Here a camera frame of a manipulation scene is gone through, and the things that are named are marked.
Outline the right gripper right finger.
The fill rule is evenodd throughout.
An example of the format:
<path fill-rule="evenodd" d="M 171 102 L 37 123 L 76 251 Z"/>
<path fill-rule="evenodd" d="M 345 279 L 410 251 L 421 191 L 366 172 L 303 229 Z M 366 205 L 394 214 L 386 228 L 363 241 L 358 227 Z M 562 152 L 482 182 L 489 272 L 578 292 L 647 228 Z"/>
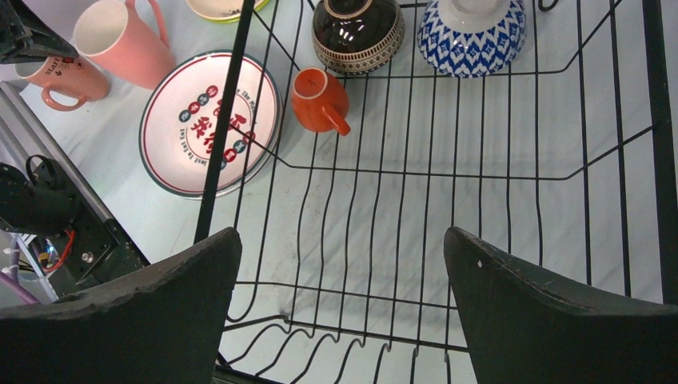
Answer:
<path fill-rule="evenodd" d="M 676 382 L 676 306 L 585 285 L 456 226 L 444 260 L 478 382 Z"/>

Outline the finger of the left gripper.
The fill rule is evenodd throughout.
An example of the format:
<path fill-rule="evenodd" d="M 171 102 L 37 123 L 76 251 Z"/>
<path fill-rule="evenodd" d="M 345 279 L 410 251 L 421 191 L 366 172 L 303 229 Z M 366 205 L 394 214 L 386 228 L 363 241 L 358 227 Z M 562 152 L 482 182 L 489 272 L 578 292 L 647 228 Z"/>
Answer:
<path fill-rule="evenodd" d="M 21 0 L 1 0 L 1 64 L 78 58 L 78 51 Z"/>

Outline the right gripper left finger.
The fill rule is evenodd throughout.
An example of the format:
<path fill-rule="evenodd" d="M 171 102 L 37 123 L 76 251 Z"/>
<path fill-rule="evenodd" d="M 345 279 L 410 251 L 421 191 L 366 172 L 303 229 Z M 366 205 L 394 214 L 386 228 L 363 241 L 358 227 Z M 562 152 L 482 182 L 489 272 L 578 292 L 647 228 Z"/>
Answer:
<path fill-rule="evenodd" d="M 56 302 L 2 309 L 2 382 L 210 382 L 241 254 L 226 228 Z"/>

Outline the small pink cup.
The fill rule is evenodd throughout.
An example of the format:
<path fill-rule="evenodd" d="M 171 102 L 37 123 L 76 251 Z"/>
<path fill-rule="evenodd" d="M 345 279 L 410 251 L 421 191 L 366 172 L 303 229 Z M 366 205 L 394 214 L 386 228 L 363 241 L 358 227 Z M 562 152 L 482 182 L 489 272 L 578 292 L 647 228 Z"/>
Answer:
<path fill-rule="evenodd" d="M 108 78 L 84 58 L 48 57 L 13 67 L 20 79 L 42 88 L 42 101 L 53 110 L 70 112 L 110 92 Z"/>

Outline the large pink cup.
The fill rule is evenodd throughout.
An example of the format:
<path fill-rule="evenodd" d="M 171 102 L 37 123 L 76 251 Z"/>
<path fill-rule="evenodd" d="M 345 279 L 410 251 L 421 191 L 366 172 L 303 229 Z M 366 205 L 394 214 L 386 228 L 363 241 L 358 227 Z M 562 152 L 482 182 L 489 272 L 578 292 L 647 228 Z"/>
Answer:
<path fill-rule="evenodd" d="M 155 89 L 177 65 L 170 51 L 165 19 L 149 0 L 157 31 L 138 15 L 135 1 L 97 1 L 74 25 L 78 53 L 111 74 L 148 90 Z"/>

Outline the Just To Eat plate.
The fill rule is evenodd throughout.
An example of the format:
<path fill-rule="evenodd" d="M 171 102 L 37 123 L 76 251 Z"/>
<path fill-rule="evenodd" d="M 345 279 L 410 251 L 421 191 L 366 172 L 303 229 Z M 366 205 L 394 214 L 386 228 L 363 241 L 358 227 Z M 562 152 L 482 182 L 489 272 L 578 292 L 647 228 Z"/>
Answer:
<path fill-rule="evenodd" d="M 215 50 L 168 74 L 146 103 L 138 146 L 142 164 L 163 190 L 200 199 L 213 152 L 226 76 L 233 57 Z M 216 195 L 248 182 L 266 164 L 280 133 L 281 95 L 270 72 L 245 54 L 233 100 Z"/>

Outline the cream plate with plum blossom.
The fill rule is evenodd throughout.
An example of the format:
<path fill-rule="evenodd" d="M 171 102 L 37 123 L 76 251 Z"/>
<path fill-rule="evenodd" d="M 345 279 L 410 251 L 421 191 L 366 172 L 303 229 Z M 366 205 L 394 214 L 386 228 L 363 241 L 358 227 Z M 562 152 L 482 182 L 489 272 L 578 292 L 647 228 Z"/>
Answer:
<path fill-rule="evenodd" d="M 236 22 L 244 9 L 244 0 L 186 0 L 199 17 L 211 22 Z"/>

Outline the orange cup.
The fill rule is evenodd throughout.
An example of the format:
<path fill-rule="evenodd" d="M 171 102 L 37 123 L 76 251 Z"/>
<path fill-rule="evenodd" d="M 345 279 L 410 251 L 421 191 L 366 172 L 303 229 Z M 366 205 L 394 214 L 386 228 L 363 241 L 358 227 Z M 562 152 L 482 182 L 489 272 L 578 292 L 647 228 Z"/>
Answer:
<path fill-rule="evenodd" d="M 349 96 L 334 76 L 321 68 L 307 67 L 297 73 L 291 90 L 293 112 L 304 128 L 314 133 L 336 131 L 341 136 L 350 133 L 346 121 Z"/>

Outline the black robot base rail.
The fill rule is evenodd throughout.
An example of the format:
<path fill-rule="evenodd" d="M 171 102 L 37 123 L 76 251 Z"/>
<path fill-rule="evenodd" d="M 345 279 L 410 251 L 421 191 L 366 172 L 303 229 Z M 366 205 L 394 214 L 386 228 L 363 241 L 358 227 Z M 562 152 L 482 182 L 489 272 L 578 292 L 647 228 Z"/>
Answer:
<path fill-rule="evenodd" d="M 56 271 L 39 270 L 29 243 L 48 238 L 62 250 L 75 230 L 74 249 Z M 19 94 L 1 84 L 1 284 L 36 302 L 27 282 L 50 301 L 148 266 L 148 259 L 96 195 Z"/>

